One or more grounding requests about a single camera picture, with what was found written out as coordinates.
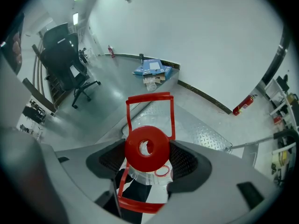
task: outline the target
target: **blue box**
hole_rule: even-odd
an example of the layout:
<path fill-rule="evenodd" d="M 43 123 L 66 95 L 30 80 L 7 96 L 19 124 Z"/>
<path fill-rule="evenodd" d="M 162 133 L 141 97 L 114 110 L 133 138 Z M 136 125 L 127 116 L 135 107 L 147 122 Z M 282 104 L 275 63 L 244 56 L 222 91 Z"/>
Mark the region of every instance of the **blue box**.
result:
<path fill-rule="evenodd" d="M 160 69 L 159 70 L 151 70 L 151 69 L 145 69 L 145 67 L 150 68 L 150 63 L 152 62 L 158 62 Z M 152 74 L 152 75 L 157 75 L 157 74 L 161 74 L 161 73 L 165 73 L 165 79 L 169 79 L 170 78 L 170 74 L 171 74 L 171 66 L 165 66 L 162 65 L 161 61 L 159 59 L 150 59 L 150 60 L 144 60 L 143 65 L 140 65 L 136 68 L 135 71 L 133 71 L 133 73 L 135 75 L 148 75 L 148 74 Z"/>
<path fill-rule="evenodd" d="M 143 75 L 157 75 L 164 72 L 164 66 L 159 59 L 149 59 L 143 61 Z"/>
<path fill-rule="evenodd" d="M 170 73 L 172 70 L 171 66 L 163 66 L 164 67 L 164 71 L 165 71 L 165 80 L 167 80 L 168 78 L 170 78 Z"/>
<path fill-rule="evenodd" d="M 140 76 L 142 76 L 142 75 L 143 75 L 143 67 L 142 67 L 141 65 L 138 66 L 138 67 L 136 68 L 136 70 L 133 71 L 133 73 L 134 73 L 135 75 L 140 75 Z"/>

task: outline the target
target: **ceiling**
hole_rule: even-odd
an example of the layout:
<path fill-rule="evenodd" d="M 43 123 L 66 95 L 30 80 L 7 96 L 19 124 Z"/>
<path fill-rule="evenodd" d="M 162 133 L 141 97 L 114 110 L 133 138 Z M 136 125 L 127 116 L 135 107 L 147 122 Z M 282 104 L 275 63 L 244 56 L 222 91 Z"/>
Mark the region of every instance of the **ceiling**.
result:
<path fill-rule="evenodd" d="M 40 0 L 45 10 L 57 25 L 73 23 L 74 13 L 79 14 L 78 27 L 84 27 L 96 0 Z"/>
<path fill-rule="evenodd" d="M 23 31 L 28 35 L 36 34 L 53 20 L 40 0 L 31 0 L 22 11 L 25 15 Z"/>

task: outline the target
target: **paper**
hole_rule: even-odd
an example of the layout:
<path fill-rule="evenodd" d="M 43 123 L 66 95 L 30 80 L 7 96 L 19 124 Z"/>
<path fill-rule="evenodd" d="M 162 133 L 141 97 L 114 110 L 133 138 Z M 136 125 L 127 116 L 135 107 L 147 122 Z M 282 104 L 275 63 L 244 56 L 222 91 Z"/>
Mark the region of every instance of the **paper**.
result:
<path fill-rule="evenodd" d="M 154 76 L 155 78 L 159 78 L 160 80 L 165 80 L 165 74 L 161 73 L 161 74 L 157 74 Z"/>
<path fill-rule="evenodd" d="M 161 84 L 161 80 L 160 80 L 160 78 L 156 78 L 156 79 L 155 79 L 155 83 Z"/>
<path fill-rule="evenodd" d="M 76 77 L 80 73 L 73 65 L 70 67 L 70 69 L 74 77 Z"/>
<path fill-rule="evenodd" d="M 158 69 L 161 69 L 160 65 L 158 62 L 152 62 L 152 63 L 149 63 L 149 68 L 151 70 L 158 70 Z"/>

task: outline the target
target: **white wall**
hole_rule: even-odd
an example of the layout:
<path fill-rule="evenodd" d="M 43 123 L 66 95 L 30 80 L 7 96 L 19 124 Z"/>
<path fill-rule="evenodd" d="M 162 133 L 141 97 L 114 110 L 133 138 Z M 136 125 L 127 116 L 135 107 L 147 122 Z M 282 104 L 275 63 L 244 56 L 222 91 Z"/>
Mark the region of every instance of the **white wall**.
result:
<path fill-rule="evenodd" d="M 81 42 L 81 43 L 78 45 L 78 49 L 79 49 L 79 50 L 83 50 L 84 47 L 86 48 L 84 42 Z"/>
<path fill-rule="evenodd" d="M 97 35 L 89 29 L 90 24 L 87 23 L 86 29 L 85 29 L 85 35 L 84 35 L 84 42 L 86 45 L 88 45 L 90 48 L 92 48 L 95 55 L 105 55 L 105 52 L 103 51 L 101 44 L 98 40 Z"/>
<path fill-rule="evenodd" d="M 87 49 L 87 50 L 91 49 L 92 53 L 94 54 L 93 46 L 91 45 L 91 42 L 90 42 L 90 36 L 88 36 L 88 34 L 85 34 L 85 35 L 84 35 L 83 43 L 86 45 L 86 46 L 85 46 L 86 49 Z"/>
<path fill-rule="evenodd" d="M 290 43 L 285 58 L 273 78 L 276 79 L 278 76 L 283 78 L 285 74 L 288 75 L 288 86 L 290 87 L 288 92 L 295 93 L 299 96 L 299 63 L 297 51 L 293 42 Z"/>
<path fill-rule="evenodd" d="M 179 79 L 234 109 L 258 84 L 283 24 L 265 0 L 97 0 L 101 47 L 181 65 Z"/>

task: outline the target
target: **black baseboard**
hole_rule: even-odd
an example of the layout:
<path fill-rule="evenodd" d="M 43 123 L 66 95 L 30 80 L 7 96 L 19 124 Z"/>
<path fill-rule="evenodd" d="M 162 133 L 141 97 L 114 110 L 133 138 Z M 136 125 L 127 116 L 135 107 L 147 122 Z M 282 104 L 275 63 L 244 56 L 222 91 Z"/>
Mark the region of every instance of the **black baseboard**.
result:
<path fill-rule="evenodd" d="M 136 55 L 128 55 L 128 54 L 120 54 L 120 53 L 116 53 L 115 56 L 122 56 L 122 57 L 129 57 L 129 58 L 133 58 L 133 59 L 140 59 L 139 56 L 136 56 Z M 155 58 L 152 58 L 152 57 L 147 57 L 145 56 L 144 57 L 145 59 L 155 59 Z M 179 64 L 176 64 L 176 63 L 173 63 L 173 62 L 169 62 L 169 61 L 164 61 L 164 60 L 161 60 L 161 63 L 162 65 L 166 65 L 166 66 L 171 66 L 177 70 L 180 69 L 180 65 Z M 228 109 L 226 106 L 224 106 L 223 104 L 221 104 L 220 102 L 218 102 L 216 99 L 212 98 L 211 96 L 205 94 L 204 92 L 200 91 L 199 89 L 196 89 L 195 87 L 183 82 L 183 81 L 178 81 L 178 84 L 191 90 L 192 92 L 194 92 L 195 94 L 198 94 L 200 95 L 201 97 L 207 99 L 208 101 L 210 101 L 212 104 L 216 105 L 217 107 L 221 108 L 225 113 L 227 114 L 231 114 L 233 111 Z"/>
<path fill-rule="evenodd" d="M 122 57 L 129 57 L 129 58 L 133 58 L 133 59 L 138 59 L 140 60 L 140 57 L 137 56 L 137 55 L 129 55 L 129 54 L 120 54 L 120 53 L 116 53 L 115 56 L 122 56 Z M 148 57 L 148 56 L 145 56 L 144 57 L 145 60 L 148 60 L 148 59 L 156 59 L 156 58 L 152 58 L 152 57 Z M 165 66 L 171 66 L 172 68 L 175 68 L 177 70 L 180 69 L 180 65 L 179 64 L 176 64 L 176 63 L 173 63 L 173 62 L 169 62 L 169 61 L 165 61 L 165 60 L 161 60 L 161 63 L 162 65 L 165 65 Z"/>
<path fill-rule="evenodd" d="M 200 91 L 199 89 L 196 89 L 195 87 L 181 81 L 178 80 L 178 84 L 191 90 L 192 92 L 194 92 L 195 94 L 200 95 L 201 97 L 207 99 L 208 101 L 210 101 L 212 104 L 216 105 L 217 107 L 221 108 L 225 113 L 227 114 L 231 114 L 233 111 L 228 109 L 226 106 L 224 106 L 223 104 L 221 104 L 220 102 L 218 102 L 216 99 L 214 99 L 213 97 L 207 95 L 206 93 Z"/>

